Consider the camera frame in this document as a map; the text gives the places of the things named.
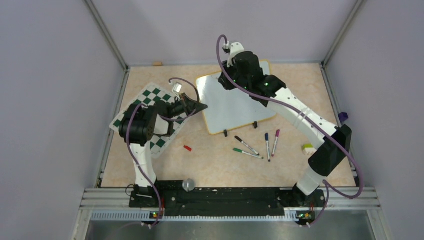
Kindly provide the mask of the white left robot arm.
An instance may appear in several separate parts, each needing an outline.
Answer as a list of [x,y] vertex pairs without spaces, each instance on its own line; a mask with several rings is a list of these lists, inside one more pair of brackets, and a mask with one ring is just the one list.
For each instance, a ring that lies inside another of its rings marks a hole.
[[149,207],[160,202],[160,193],[153,185],[157,176],[153,170],[151,140],[154,137],[170,137],[173,134],[174,123],[182,121],[178,117],[196,115],[208,108],[208,105],[193,100],[185,93],[174,102],[159,100],[151,106],[143,103],[132,103],[123,115],[118,126],[118,133],[133,157],[135,168],[135,185],[146,188],[141,194],[141,200]]

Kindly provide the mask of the yellow framed whiteboard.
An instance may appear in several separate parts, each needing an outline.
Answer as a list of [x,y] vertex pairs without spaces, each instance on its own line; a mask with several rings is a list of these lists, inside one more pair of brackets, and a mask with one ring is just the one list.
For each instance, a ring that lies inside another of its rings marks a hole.
[[195,81],[200,102],[208,106],[202,114],[210,135],[228,132],[276,116],[275,112],[239,89],[224,89],[218,81],[220,76],[221,72],[218,71],[200,76]]

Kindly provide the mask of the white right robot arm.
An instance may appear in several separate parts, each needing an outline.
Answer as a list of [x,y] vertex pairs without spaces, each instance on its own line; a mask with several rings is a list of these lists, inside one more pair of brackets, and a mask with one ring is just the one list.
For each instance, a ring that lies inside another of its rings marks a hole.
[[228,54],[221,65],[219,82],[226,90],[239,89],[265,108],[277,113],[303,133],[316,150],[308,160],[303,177],[293,187],[293,200],[307,206],[313,192],[349,155],[352,130],[327,121],[299,100],[287,85],[272,74],[265,74],[259,58],[240,42],[217,45]]

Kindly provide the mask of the purple whiteboard marker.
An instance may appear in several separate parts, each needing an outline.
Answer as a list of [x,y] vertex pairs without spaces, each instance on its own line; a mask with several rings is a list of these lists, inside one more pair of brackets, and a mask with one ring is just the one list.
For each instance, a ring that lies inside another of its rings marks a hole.
[[271,152],[271,156],[274,157],[275,153],[276,153],[276,149],[277,149],[277,145],[278,145],[278,140],[279,140],[279,135],[280,135],[280,129],[277,129],[275,132],[275,138],[274,138],[274,143],[273,143],[273,148],[272,148],[272,152]]

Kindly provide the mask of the blue whiteboard marker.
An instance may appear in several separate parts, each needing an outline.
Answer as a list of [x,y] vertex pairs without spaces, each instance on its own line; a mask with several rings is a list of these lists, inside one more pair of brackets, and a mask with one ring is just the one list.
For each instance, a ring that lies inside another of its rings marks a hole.
[[264,137],[265,137],[267,161],[268,162],[271,162],[269,134],[268,133],[265,133]]

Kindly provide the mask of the red marker cap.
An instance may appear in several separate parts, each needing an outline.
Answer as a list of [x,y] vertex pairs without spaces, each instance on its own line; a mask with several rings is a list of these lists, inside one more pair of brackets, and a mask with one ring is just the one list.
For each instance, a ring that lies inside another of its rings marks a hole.
[[187,145],[184,145],[183,146],[186,150],[188,150],[189,152],[191,152],[192,151],[192,148],[191,147],[189,147],[189,146],[187,146]]

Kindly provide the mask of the black whiteboard marker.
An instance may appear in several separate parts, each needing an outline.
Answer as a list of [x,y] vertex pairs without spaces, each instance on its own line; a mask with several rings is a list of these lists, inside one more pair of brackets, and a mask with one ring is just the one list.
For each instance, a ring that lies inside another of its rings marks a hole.
[[234,137],[236,140],[238,140],[240,143],[242,143],[244,146],[246,146],[249,150],[251,150],[254,154],[256,154],[257,156],[260,155],[260,153],[258,151],[256,151],[254,148],[252,148],[250,145],[248,145],[245,141],[243,141],[239,136],[235,136]]

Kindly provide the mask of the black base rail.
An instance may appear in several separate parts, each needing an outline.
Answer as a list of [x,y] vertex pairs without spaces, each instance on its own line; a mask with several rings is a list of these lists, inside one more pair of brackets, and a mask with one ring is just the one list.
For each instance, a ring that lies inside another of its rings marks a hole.
[[159,180],[154,187],[135,185],[130,208],[163,208],[166,217],[274,217],[289,208],[316,210],[324,206],[322,190],[304,195],[296,187],[196,187],[185,190],[181,180]]

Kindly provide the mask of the grey round knob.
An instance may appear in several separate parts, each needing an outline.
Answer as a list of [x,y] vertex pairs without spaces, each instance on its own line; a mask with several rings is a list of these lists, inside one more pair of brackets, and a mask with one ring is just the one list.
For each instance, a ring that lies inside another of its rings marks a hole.
[[194,181],[193,179],[191,179],[191,178],[185,179],[185,180],[182,182],[182,188],[183,188],[186,192],[191,192],[191,191],[193,191],[193,190],[195,189],[195,187],[196,187],[196,183],[195,183],[195,181]]

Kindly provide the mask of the green whiteboard marker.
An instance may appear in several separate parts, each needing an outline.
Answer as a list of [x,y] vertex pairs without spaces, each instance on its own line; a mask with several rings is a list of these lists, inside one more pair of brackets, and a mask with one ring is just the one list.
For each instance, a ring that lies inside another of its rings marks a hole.
[[263,160],[263,159],[264,159],[264,157],[262,157],[262,156],[260,156],[260,155],[253,154],[253,153],[249,153],[249,152],[243,151],[243,150],[238,149],[238,148],[233,148],[232,150],[233,150],[234,152],[241,153],[241,154],[244,154],[244,155],[248,155],[248,156],[250,156],[250,157],[254,157],[254,158],[257,158],[257,159],[261,159],[261,160]]

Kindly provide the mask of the small wooden block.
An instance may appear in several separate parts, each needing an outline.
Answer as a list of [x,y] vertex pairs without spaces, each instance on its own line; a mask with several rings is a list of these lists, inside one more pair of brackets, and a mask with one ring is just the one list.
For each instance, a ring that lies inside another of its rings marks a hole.
[[152,66],[153,67],[162,67],[163,63],[161,61],[155,61],[155,62],[152,63]]

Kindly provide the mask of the green white toy brick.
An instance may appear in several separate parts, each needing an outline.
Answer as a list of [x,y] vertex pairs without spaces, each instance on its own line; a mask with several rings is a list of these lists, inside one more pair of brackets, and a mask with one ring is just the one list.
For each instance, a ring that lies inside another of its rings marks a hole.
[[313,155],[317,151],[317,149],[310,143],[302,145],[301,150],[304,155]]

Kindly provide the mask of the purple block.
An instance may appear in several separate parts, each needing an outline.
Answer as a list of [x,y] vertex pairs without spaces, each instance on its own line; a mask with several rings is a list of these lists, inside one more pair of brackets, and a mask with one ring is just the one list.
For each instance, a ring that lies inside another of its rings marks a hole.
[[340,112],[338,114],[338,119],[341,123],[344,123],[345,121],[349,119],[349,115],[346,112]]

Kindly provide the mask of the green white chessboard mat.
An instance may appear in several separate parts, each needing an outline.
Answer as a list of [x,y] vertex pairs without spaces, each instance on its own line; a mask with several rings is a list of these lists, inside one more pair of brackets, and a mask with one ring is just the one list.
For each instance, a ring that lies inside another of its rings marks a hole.
[[185,93],[173,95],[157,84],[149,83],[114,117],[109,128],[132,144],[149,142],[152,158],[159,158],[187,123],[187,116],[196,112],[201,103]]

